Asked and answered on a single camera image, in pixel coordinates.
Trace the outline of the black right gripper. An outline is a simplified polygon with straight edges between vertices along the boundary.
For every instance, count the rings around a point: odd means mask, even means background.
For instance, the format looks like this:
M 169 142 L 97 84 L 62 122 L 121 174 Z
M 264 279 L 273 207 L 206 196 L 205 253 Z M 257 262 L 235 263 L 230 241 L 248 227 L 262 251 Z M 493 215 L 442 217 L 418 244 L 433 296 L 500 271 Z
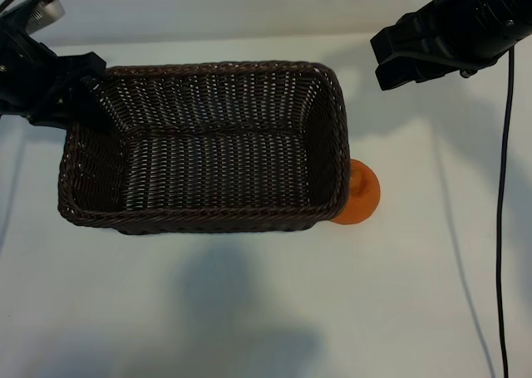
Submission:
M 531 0 L 433 0 L 370 41 L 383 91 L 458 71 L 469 78 L 531 35 Z

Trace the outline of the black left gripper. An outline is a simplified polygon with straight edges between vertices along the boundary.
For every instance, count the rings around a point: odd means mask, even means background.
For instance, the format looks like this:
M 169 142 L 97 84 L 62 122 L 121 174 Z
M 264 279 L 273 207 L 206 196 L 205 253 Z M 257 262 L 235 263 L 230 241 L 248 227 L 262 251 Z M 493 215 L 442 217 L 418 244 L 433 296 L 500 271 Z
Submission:
M 42 109 L 58 76 L 60 107 Z M 28 115 L 34 126 L 66 129 L 79 123 L 100 133 L 113 131 L 113 119 L 97 95 L 105 79 L 106 62 L 94 52 L 59 58 L 15 22 L 1 21 L 2 115 Z

